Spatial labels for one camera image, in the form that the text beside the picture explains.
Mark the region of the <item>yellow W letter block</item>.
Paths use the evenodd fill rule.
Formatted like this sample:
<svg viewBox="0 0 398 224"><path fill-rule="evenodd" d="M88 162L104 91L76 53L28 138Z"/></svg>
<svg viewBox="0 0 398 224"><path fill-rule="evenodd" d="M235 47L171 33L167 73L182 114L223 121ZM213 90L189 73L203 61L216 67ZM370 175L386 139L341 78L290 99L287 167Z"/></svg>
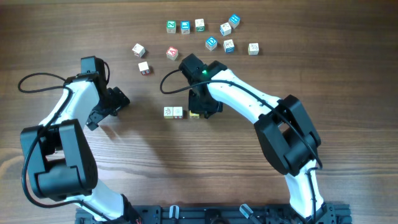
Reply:
<svg viewBox="0 0 398 224"><path fill-rule="evenodd" d="M195 119L200 118L200 115L197 113L194 113L193 111L189 111L189 115L190 115L190 118L195 118Z"/></svg>

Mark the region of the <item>white yellow picture block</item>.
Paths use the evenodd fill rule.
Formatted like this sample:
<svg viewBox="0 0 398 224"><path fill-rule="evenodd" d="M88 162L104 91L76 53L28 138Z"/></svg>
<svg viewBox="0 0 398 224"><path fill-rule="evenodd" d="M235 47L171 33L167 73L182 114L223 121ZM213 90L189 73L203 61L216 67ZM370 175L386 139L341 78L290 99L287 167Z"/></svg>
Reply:
<svg viewBox="0 0 398 224"><path fill-rule="evenodd" d="M258 43L249 43L248 54L249 55L257 55L258 53L259 53L259 44Z"/></svg>

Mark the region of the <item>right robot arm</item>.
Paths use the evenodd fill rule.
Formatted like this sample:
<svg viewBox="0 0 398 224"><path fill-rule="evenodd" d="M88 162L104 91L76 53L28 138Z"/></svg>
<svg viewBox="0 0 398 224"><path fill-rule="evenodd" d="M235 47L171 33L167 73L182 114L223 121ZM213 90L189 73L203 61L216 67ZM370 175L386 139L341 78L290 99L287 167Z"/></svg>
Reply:
<svg viewBox="0 0 398 224"><path fill-rule="evenodd" d="M290 206L302 218L315 219L323 204L315 177L322 167L317 151L321 139L300 100L263 93L226 65L206 65L194 54L178 68L189 84L188 109L209 118L228 105L248 119L268 163L286 179Z"/></svg>

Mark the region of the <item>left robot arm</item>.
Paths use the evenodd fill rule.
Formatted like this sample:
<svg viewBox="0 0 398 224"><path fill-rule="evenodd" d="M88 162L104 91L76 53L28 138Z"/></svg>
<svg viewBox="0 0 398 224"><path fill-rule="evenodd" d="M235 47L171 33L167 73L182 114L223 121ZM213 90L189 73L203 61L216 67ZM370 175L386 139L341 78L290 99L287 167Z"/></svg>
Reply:
<svg viewBox="0 0 398 224"><path fill-rule="evenodd" d="M97 222L139 223L128 199L98 178L95 158L83 129L94 130L105 117L117 116L129 99L109 88L110 69L102 59L81 59L81 72L64 79L63 95L39 125L25 128L20 140L24 154L22 189L42 208L78 205Z"/></svg>

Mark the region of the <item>ladybug picture block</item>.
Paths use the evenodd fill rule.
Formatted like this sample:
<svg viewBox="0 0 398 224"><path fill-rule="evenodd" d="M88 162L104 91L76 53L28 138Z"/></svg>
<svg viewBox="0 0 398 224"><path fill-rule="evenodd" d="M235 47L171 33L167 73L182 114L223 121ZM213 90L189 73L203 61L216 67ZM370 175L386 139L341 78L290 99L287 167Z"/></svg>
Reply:
<svg viewBox="0 0 398 224"><path fill-rule="evenodd" d="M172 119L174 117L174 108L172 106L164 107L164 118Z"/></svg>

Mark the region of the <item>white red green block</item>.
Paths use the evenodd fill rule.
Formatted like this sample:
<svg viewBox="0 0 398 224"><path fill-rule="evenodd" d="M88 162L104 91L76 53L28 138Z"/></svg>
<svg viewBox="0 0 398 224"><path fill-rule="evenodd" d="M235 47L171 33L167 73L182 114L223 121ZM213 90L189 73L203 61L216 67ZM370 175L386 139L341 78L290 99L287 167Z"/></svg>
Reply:
<svg viewBox="0 0 398 224"><path fill-rule="evenodd" d="M174 119L182 119L183 118L183 108L181 106L173 107L173 117L174 117Z"/></svg>

